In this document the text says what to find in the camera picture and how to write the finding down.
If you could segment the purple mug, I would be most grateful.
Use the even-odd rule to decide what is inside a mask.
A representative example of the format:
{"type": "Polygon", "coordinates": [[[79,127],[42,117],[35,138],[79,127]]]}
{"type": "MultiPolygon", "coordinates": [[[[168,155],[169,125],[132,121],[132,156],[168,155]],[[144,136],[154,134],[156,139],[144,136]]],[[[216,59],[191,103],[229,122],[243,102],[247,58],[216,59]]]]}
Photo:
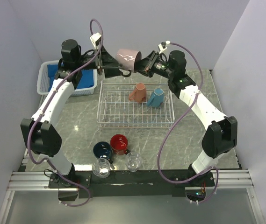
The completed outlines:
{"type": "Polygon", "coordinates": [[[122,76],[130,77],[131,73],[136,72],[136,63],[142,59],[142,53],[138,50],[119,49],[115,59],[121,65],[121,70],[129,72],[128,74],[122,72],[122,76]]]}

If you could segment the light blue mug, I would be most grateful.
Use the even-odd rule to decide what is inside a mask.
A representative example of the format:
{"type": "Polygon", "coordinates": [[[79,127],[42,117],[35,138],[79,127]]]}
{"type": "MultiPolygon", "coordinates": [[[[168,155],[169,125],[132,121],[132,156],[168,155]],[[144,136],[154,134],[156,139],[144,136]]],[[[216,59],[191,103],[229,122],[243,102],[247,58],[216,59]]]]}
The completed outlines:
{"type": "Polygon", "coordinates": [[[164,91],[158,87],[154,89],[154,91],[152,92],[150,98],[146,102],[146,106],[157,108],[161,106],[163,101],[164,101],[164,91]]]}

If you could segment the white wire dish rack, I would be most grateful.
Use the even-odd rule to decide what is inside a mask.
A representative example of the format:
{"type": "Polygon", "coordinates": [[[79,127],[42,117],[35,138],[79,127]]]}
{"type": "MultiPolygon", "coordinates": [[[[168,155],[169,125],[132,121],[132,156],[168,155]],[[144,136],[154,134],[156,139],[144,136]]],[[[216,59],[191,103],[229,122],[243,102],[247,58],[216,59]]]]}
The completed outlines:
{"type": "Polygon", "coordinates": [[[147,98],[156,88],[164,91],[160,107],[129,101],[135,84],[102,81],[97,111],[99,128],[170,128],[174,123],[173,96],[167,84],[146,84],[147,98]]]}

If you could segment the red mug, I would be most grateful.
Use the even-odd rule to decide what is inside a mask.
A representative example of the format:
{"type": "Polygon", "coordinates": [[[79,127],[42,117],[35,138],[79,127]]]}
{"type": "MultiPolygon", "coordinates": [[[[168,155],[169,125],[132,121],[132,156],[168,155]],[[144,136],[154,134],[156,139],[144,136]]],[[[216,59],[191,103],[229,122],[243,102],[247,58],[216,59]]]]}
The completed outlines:
{"type": "Polygon", "coordinates": [[[128,139],[122,134],[114,135],[110,140],[110,145],[116,155],[125,155],[128,151],[128,139]]]}

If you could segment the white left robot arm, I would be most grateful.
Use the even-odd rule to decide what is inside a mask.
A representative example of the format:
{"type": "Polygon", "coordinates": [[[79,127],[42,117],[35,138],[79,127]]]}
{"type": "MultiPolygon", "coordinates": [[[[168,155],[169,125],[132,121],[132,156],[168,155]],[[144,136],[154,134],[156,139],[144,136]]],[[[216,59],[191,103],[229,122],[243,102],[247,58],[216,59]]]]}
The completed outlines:
{"type": "Polygon", "coordinates": [[[76,90],[82,78],[82,70],[99,69],[104,59],[101,56],[103,38],[93,42],[95,53],[91,58],[81,53],[78,43],[69,39],[62,43],[62,58],[58,61],[50,92],[38,111],[30,118],[23,119],[21,131],[30,159],[34,164],[48,163],[55,176],[67,188],[78,186],[74,165],[60,151],[62,139],[55,129],[57,119],[67,101],[76,90]],[[43,155],[36,161],[32,154],[43,155]]]}

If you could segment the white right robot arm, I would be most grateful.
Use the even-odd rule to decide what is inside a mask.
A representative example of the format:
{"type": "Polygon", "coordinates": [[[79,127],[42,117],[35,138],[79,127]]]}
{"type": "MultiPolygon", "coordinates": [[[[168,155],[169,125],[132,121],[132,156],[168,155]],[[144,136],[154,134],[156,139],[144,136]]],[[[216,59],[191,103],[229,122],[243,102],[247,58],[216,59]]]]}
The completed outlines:
{"type": "Polygon", "coordinates": [[[205,128],[202,151],[190,165],[187,181],[198,186],[204,174],[215,167],[218,160],[237,145],[237,119],[218,110],[201,92],[201,86],[186,73],[185,54],[174,50],[167,61],[162,61],[153,51],[134,63],[136,72],[152,77],[154,74],[167,78],[170,91],[193,111],[205,128]]]}

